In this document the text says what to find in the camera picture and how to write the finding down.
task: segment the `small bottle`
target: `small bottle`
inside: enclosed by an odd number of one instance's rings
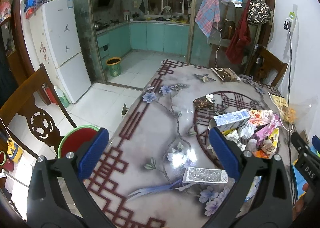
[[[249,140],[244,150],[251,151],[251,152],[257,151],[257,141],[255,139]]]
[[[63,107],[67,108],[69,106],[69,102],[66,99],[66,97],[64,96],[63,91],[61,89],[59,89],[57,86],[54,86],[54,90],[56,91],[57,96],[59,97]]]

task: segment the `plaid towel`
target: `plaid towel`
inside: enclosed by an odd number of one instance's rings
[[[220,21],[219,0],[203,0],[196,16],[196,23],[206,37],[210,36],[212,27],[218,29]]]

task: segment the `wooden chair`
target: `wooden chair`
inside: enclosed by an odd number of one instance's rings
[[[260,68],[254,68],[254,65],[257,62],[259,56],[263,58],[262,66]],[[282,78],[282,76],[284,75],[287,65],[287,63],[282,63],[278,58],[276,58],[264,47],[259,46],[254,56],[252,57],[245,74],[253,75],[254,81],[262,82],[264,79],[267,78],[271,70],[276,70],[278,74],[271,83],[271,86],[276,86]]]
[[[54,146],[56,153],[58,153],[58,147],[63,137],[60,136],[60,131],[56,127],[52,117],[45,110],[36,107],[35,98],[33,96],[37,90],[42,88],[43,84],[47,84],[55,100],[58,102],[63,114],[66,116],[70,124],[76,128],[76,124],[73,122],[70,115],[63,107],[59,97],[57,96],[43,64],[40,65],[39,70],[34,72],[26,81],[23,82],[22,85],[18,87],[18,89],[5,102],[2,108],[0,108],[0,117],[2,118],[5,126],[8,127],[16,113],[24,116],[27,120],[29,130],[33,136],[48,146]],[[1,122],[0,125],[4,133],[6,133]],[[9,133],[12,139],[21,148],[23,148],[33,157],[38,158],[38,155],[24,145],[13,133],[10,131]]]

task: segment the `floral tablecloth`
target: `floral tablecloth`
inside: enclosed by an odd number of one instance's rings
[[[119,227],[202,227],[227,196],[227,184],[186,185],[189,166],[217,168],[207,149],[214,113],[240,109],[276,111],[268,92],[277,89],[245,76],[222,82],[209,68],[163,61],[130,107],[85,185],[106,216]],[[214,110],[195,110],[193,100],[214,93]],[[285,135],[279,154],[289,169]],[[247,211],[244,204],[241,213]]]

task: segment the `glass partition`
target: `glass partition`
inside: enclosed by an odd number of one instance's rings
[[[192,0],[196,2],[196,13],[199,12],[199,8],[203,0]],[[222,27],[222,21],[227,19],[234,21],[237,25],[237,22],[241,18],[241,14],[245,8],[247,0],[243,0],[242,8],[235,8],[233,4],[228,5],[227,15],[225,16],[226,5],[221,3],[219,0],[220,7],[220,22],[219,30]],[[259,34],[258,26],[249,26],[251,34],[251,43],[244,49],[244,57],[250,55],[255,45],[256,35]],[[230,40],[220,39],[219,30],[215,30],[209,38],[207,38],[204,33],[201,31],[197,23],[194,24],[193,31],[193,42],[191,48],[191,58],[190,63],[202,65],[206,67],[215,67],[216,53],[217,56],[217,66],[218,67],[231,67],[236,73],[242,73],[245,67],[245,59],[242,64],[231,64],[228,58],[225,55],[225,51],[230,44]]]
[[[90,80],[105,83],[93,28],[91,0],[73,0],[73,2],[80,46]]]

